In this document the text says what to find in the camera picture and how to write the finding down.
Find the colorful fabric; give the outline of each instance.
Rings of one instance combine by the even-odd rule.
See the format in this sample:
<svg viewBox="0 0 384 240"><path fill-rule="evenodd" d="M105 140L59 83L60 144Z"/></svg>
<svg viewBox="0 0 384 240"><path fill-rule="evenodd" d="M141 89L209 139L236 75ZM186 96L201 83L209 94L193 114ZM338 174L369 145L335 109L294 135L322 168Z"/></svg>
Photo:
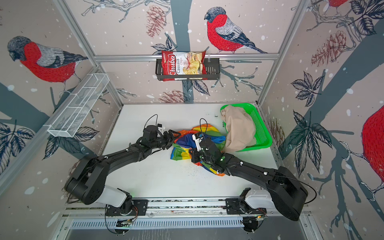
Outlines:
<svg viewBox="0 0 384 240"><path fill-rule="evenodd" d="M171 159L173 160L188 160L192 159L192 156L189 154L189 149L196 148L196 143L193 140L192 136L195 133L198 132L203 132L203 135L206 138L210 138L212 142L215 143L215 145L222 150L223 147L225 146L225 136L223 136L217 128L210 124L204 124L201 126L200 130L200 125L192 128L192 130L181 130L179 133L181 133L181 136L177 138L173 145L173 150L172 154L170 156ZM211 168L209 164L206 164L204 162L198 162L196 163L198 166L202 166L206 170L218 175L218 176L224 176L225 174L223 173L217 173L215 170Z"/></svg>

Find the pine cone illustration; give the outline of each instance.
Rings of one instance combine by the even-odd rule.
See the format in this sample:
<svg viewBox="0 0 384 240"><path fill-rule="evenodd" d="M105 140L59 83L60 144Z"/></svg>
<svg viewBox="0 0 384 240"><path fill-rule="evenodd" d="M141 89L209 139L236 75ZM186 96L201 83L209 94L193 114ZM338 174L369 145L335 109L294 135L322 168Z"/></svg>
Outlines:
<svg viewBox="0 0 384 240"><path fill-rule="evenodd" d="M329 62L336 61L339 55L346 49L346 41L346 34L343 31L331 34L321 48L316 50L316 54L312 55L311 65L317 63L317 66L320 67L324 63L328 65Z"/></svg>
<svg viewBox="0 0 384 240"><path fill-rule="evenodd" d="M277 122L277 119L269 120L269 127L271 128L272 138L275 140L277 147L279 147L285 140L283 127Z"/></svg>
<svg viewBox="0 0 384 240"><path fill-rule="evenodd" d="M147 11L147 18L147 34L153 38L155 34L159 35L161 30L164 29L166 15L159 6L151 5Z"/></svg>
<svg viewBox="0 0 384 240"><path fill-rule="evenodd" d="M172 90L168 93L163 92L159 101L163 103L183 103L184 94L178 90Z"/></svg>

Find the bird illustration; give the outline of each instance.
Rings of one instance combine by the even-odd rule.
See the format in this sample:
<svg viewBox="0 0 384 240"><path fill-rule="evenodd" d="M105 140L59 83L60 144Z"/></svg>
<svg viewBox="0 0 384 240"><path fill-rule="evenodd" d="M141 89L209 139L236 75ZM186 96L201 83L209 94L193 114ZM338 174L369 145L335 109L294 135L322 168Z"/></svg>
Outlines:
<svg viewBox="0 0 384 240"><path fill-rule="evenodd" d="M324 9L324 14L323 16L326 16L326 12L328 11L329 7L335 7L336 8L336 14L333 17L336 17L337 15L341 15L341 12L337 9L340 5L343 3L347 2L347 0L325 0L327 4L325 5Z"/></svg>
<svg viewBox="0 0 384 240"><path fill-rule="evenodd" d="M255 46L226 15L224 8L213 7L207 11L204 17L207 20L208 39L218 48L218 52L231 51L235 53L241 48L251 48L259 53L266 53Z"/></svg>
<svg viewBox="0 0 384 240"><path fill-rule="evenodd" d="M46 47L32 42L24 36L17 36L8 42L8 51L13 61L17 59L41 80L64 84L59 96L65 90L65 81L75 74L80 61L88 59L79 54L63 51L60 48Z"/></svg>
<svg viewBox="0 0 384 240"><path fill-rule="evenodd" d="M363 154L354 153L350 151L346 142L341 143L345 144L348 150L348 157L345 160L349 160L350 154L361 157L370 164L373 171L380 177L381 184L374 190L370 189L366 183L360 182L372 193L372 198L369 200L374 202L376 201L375 193L384 189L384 106L365 121L361 136Z"/></svg>

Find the green basket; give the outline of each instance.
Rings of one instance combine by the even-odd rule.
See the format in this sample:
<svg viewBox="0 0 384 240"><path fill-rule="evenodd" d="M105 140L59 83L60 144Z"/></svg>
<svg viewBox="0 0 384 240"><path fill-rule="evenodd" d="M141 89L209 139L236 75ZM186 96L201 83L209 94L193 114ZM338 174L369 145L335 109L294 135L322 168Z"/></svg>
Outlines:
<svg viewBox="0 0 384 240"><path fill-rule="evenodd" d="M220 108L220 112L223 108L225 108L228 105L224 105ZM256 150L256 149L261 149L261 148L267 148L272 145L272 137L268 132L268 129L264 125L264 122L262 118L260 117L260 114L258 113L257 109L255 108L254 105L249 104L249 103L237 103L237 104L231 104L231 106L234 107L240 107L245 110L246 113L248 113L252 119L253 123L255 124L256 127L256 133L255 133L255 138L256 138L256 145L253 145L251 147L246 147L243 150L239 150L238 152L243 152L243 151L250 151L250 150Z"/></svg>

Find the chip bag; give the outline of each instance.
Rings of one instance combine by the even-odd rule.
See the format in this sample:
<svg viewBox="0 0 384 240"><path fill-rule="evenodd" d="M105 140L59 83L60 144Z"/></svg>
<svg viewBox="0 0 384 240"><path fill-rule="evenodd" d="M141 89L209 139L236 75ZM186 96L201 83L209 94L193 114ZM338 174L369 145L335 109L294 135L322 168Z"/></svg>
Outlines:
<svg viewBox="0 0 384 240"><path fill-rule="evenodd" d="M161 65L163 67L163 75L191 75L191 74L207 74L203 64L205 51L194 52L172 52L162 51ZM166 78L163 81L186 80L186 78Z"/></svg>

